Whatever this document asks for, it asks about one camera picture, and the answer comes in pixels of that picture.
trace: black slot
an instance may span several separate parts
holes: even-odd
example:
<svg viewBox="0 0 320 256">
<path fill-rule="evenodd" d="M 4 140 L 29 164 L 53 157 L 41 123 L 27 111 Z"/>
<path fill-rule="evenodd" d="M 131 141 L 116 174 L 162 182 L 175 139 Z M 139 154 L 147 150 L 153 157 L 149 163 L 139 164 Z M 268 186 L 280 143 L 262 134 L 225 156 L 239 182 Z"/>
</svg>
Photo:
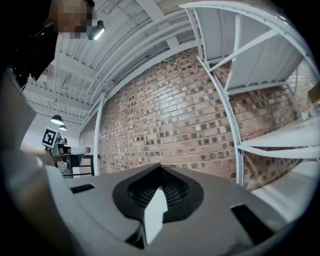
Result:
<svg viewBox="0 0 320 256">
<path fill-rule="evenodd" d="M 231 211 L 255 245 L 262 243 L 274 234 L 245 204 L 234 206 Z"/>
<path fill-rule="evenodd" d="M 73 194 L 76 194 L 76 193 L 84 192 L 87 190 L 92 190 L 94 188 L 95 187 L 92 184 L 85 184 L 85 185 L 81 185 L 81 186 L 74 186 L 74 187 L 71 187 L 70 189 Z"/>
</svg>

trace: white pillar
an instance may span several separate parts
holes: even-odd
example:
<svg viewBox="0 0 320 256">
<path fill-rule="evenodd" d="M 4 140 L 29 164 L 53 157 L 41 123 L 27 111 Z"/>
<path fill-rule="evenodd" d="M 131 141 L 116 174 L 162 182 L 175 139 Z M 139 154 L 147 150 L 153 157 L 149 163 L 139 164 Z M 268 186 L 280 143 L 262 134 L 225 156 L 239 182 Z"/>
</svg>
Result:
<svg viewBox="0 0 320 256">
<path fill-rule="evenodd" d="M 99 127 L 100 127 L 100 120 L 101 120 L 101 114 L 102 114 L 102 108 L 104 106 L 106 93 L 103 92 L 100 96 L 100 104 L 98 113 L 96 115 L 96 121 L 95 121 L 95 128 L 94 128 L 94 138 L 93 138 L 93 169 L 94 169 L 94 175 L 98 176 L 99 173 L 99 164 L 98 164 L 98 138 L 99 138 Z"/>
</svg>

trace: white shelf board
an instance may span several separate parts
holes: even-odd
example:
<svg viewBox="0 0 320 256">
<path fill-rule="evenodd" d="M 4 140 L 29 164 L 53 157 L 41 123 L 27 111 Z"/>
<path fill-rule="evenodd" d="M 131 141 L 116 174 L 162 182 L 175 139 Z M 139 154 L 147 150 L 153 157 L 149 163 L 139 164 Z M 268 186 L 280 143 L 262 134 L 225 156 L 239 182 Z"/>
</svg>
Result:
<svg viewBox="0 0 320 256">
<path fill-rule="evenodd" d="M 307 209 L 317 188 L 320 177 L 320 162 L 301 162 L 290 172 L 252 191 L 291 222 Z"/>
<path fill-rule="evenodd" d="M 269 158 L 287 159 L 316 159 L 320 158 L 320 146 L 303 147 L 284 150 L 266 151 L 252 146 L 238 145 L 238 149 L 250 152 L 259 156 Z"/>
<path fill-rule="evenodd" d="M 320 116 L 297 120 L 285 127 L 241 143 L 250 147 L 320 146 Z"/>
</svg>

